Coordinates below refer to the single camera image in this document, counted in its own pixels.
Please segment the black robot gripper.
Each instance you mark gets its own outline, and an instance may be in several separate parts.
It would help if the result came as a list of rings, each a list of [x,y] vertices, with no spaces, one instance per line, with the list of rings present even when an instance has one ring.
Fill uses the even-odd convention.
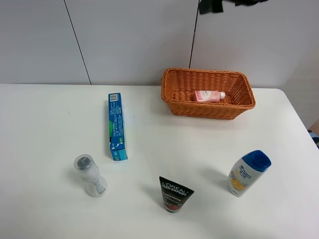
[[[231,2],[235,6],[254,6],[256,4],[267,2],[268,0],[225,0]],[[198,10],[200,15],[208,13],[223,13],[224,0],[200,0]]]

